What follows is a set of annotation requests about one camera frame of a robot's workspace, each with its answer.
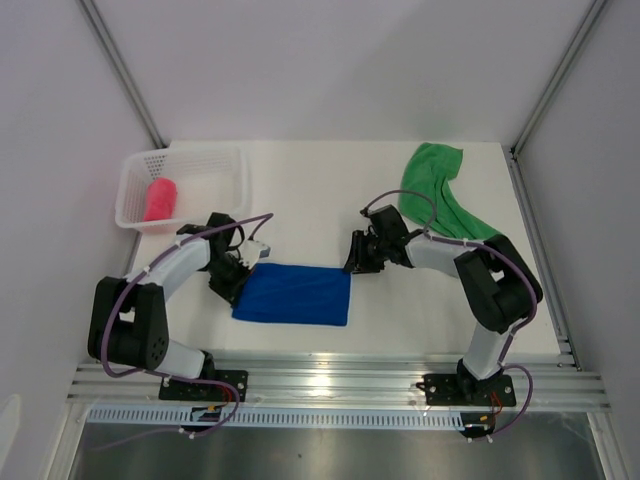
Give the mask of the red towel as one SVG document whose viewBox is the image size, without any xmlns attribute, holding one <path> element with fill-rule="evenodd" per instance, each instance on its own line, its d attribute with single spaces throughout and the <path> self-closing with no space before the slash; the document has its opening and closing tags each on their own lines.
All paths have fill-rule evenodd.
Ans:
<svg viewBox="0 0 640 480">
<path fill-rule="evenodd" d="M 167 178 L 157 178 L 147 189 L 143 220 L 168 220 L 173 216 L 177 201 L 176 184 Z"/>
</svg>

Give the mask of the blue towel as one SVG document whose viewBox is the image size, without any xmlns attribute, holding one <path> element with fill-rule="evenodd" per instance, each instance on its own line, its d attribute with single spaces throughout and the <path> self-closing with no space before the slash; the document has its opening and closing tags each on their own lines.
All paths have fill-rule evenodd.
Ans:
<svg viewBox="0 0 640 480">
<path fill-rule="evenodd" d="M 344 327 L 351 276 L 339 268 L 259 264 L 232 308 L 236 320 Z"/>
</svg>

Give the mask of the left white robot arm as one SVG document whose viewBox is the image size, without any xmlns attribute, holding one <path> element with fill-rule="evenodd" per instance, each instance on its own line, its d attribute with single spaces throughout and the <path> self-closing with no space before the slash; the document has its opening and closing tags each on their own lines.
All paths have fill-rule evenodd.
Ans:
<svg viewBox="0 0 640 480">
<path fill-rule="evenodd" d="M 213 357 L 170 337 L 168 300 L 192 276 L 206 273 L 208 287 L 235 306 L 259 260 L 269 252 L 227 214 L 212 213 L 205 225 L 182 226 L 148 265 L 98 282 L 88 354 L 112 378 L 142 372 L 171 377 L 182 380 L 192 398 L 209 398 L 217 387 Z"/>
</svg>

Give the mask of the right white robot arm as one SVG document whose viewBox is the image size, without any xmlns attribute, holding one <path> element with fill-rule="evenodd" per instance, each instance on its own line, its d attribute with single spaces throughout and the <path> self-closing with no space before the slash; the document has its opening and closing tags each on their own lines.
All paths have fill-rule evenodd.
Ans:
<svg viewBox="0 0 640 480">
<path fill-rule="evenodd" d="M 477 325 L 456 366 L 455 393 L 475 404 L 497 392 L 514 336 L 534 319 L 543 299 L 538 280 L 513 243 L 502 234 L 480 241 L 435 236 L 425 227 L 411 231 L 391 205 L 366 207 L 361 215 L 369 227 L 352 233 L 343 270 L 379 273 L 393 263 L 459 280 Z"/>
</svg>

